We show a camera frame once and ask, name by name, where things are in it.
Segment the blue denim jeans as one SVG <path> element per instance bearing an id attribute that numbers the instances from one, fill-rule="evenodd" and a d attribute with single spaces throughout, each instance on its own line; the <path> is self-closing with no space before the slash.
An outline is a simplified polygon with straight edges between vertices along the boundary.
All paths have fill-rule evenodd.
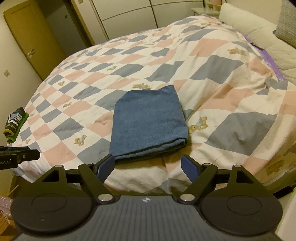
<path id="1" fill-rule="evenodd" d="M 178 151 L 189 131 L 173 85 L 132 90 L 115 104 L 109 153 L 128 163 Z"/>

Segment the purple bed sheet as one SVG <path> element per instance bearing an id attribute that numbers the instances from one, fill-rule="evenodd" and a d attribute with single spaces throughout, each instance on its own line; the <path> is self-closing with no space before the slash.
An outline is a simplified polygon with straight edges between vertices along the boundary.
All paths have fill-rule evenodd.
<path id="1" fill-rule="evenodd" d="M 251 39 L 249 39 L 248 37 L 245 36 L 245 39 L 260 53 L 260 55 L 263 57 L 263 59 L 267 63 L 267 65 L 274 71 L 278 80 L 280 82 L 285 81 L 285 77 L 284 77 L 283 73 L 281 72 L 281 70 L 279 69 L 277 64 L 274 62 L 272 57 L 268 54 L 268 52 L 265 49 L 256 46 L 253 43 L 253 41 Z"/>

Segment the cream pillow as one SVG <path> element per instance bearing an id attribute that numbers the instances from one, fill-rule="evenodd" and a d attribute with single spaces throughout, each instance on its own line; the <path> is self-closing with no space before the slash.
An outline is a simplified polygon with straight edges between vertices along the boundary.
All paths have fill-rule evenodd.
<path id="1" fill-rule="evenodd" d="M 266 50 L 285 79 L 295 83 L 295 48 L 276 37 L 275 24 L 229 3 L 222 4 L 219 20 Z"/>

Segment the white nightstand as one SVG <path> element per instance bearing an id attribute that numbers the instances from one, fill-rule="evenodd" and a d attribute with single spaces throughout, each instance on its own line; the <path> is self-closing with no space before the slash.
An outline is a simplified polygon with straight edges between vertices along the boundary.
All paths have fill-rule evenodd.
<path id="1" fill-rule="evenodd" d="M 220 12 L 214 8 L 192 8 L 194 15 L 208 15 L 219 18 Z"/>

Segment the green black folded garment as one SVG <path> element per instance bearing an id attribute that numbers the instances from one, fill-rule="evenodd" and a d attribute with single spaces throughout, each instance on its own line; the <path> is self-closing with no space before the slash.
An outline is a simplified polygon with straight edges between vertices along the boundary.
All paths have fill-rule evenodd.
<path id="1" fill-rule="evenodd" d="M 18 108 L 8 116 L 3 135 L 6 137 L 8 144 L 16 141 L 23 124 L 28 119 L 29 114 L 22 108 Z"/>

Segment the white wardrobe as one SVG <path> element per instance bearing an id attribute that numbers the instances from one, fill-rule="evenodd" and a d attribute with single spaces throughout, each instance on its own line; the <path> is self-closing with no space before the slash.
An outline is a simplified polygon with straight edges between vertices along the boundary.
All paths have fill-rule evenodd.
<path id="1" fill-rule="evenodd" d="M 203 1 L 71 1 L 91 44 L 165 27 L 193 15 Z"/>

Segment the grey patterned cushion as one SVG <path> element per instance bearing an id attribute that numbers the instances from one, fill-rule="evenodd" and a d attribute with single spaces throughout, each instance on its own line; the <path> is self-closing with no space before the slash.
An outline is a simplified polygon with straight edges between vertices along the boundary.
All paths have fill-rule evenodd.
<path id="1" fill-rule="evenodd" d="M 295 1 L 282 0 L 280 17 L 275 35 L 295 48 L 296 42 L 296 15 Z"/>

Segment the wall light switch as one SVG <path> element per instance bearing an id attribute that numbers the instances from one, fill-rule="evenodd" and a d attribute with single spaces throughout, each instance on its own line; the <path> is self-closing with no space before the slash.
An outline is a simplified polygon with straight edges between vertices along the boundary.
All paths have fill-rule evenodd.
<path id="1" fill-rule="evenodd" d="M 10 72 L 9 72 L 8 70 L 6 70 L 6 71 L 4 72 L 4 75 L 5 75 L 5 77 L 8 77 L 8 76 L 10 75 Z"/>

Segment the yellow wooden door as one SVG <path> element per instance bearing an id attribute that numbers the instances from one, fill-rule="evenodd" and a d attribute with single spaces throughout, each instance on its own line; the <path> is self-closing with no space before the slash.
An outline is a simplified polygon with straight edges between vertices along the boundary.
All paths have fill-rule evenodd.
<path id="1" fill-rule="evenodd" d="M 45 80 L 66 55 L 36 1 L 25 1 L 5 10 L 4 19 L 31 66 Z"/>

